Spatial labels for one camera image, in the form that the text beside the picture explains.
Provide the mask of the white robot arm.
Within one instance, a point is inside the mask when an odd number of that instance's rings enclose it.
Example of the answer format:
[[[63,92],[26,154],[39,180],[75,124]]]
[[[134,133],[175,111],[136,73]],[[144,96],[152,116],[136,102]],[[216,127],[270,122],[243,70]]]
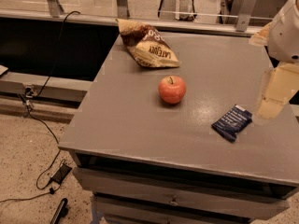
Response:
[[[272,20],[267,48],[278,66],[263,74],[255,116],[274,119],[299,91],[299,0],[288,0]]]

